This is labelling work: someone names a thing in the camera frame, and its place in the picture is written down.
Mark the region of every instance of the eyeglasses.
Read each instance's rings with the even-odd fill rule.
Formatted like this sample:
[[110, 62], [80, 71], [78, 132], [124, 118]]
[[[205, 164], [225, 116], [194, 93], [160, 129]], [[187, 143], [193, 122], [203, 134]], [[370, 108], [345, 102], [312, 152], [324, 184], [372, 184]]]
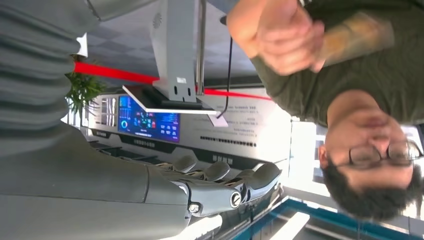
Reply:
[[349, 163], [335, 167], [350, 166], [356, 169], [372, 169], [381, 165], [383, 160], [392, 166], [407, 167], [416, 159], [423, 157], [423, 153], [415, 142], [407, 140], [391, 143], [383, 158], [374, 145], [353, 147], [349, 150]]

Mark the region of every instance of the fist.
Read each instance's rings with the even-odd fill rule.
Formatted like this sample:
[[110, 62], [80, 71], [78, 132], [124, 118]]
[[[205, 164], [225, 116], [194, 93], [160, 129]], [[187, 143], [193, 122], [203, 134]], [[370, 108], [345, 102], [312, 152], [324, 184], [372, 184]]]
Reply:
[[304, 69], [318, 72], [324, 25], [312, 22], [297, 0], [274, 0], [264, 8], [256, 34], [258, 54], [276, 73], [287, 76]]

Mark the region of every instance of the green plant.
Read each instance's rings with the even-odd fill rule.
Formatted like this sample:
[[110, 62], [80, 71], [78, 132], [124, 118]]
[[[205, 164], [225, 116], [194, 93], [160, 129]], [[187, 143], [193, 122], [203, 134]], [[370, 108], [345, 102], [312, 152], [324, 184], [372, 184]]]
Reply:
[[[82, 57], [79, 55], [72, 56], [75, 62], [81, 62]], [[94, 114], [98, 104], [94, 99], [100, 95], [106, 88], [104, 84], [98, 81], [94, 75], [86, 75], [79, 72], [71, 72], [66, 74], [71, 82], [71, 88], [66, 98], [69, 100], [69, 109], [74, 114], [79, 114], [80, 126], [83, 123], [83, 110]]]

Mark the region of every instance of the display panel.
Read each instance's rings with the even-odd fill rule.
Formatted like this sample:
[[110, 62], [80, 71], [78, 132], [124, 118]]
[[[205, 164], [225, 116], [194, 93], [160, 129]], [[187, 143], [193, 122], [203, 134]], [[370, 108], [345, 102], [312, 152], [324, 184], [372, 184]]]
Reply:
[[130, 96], [119, 97], [118, 131], [140, 137], [178, 143], [178, 113], [145, 112]]

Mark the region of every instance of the display screen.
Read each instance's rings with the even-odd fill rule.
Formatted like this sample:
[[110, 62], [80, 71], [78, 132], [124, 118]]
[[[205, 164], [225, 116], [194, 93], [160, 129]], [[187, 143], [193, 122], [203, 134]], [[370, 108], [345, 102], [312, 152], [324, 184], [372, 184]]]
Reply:
[[180, 114], [145, 112], [130, 96], [120, 96], [118, 132], [178, 143]]

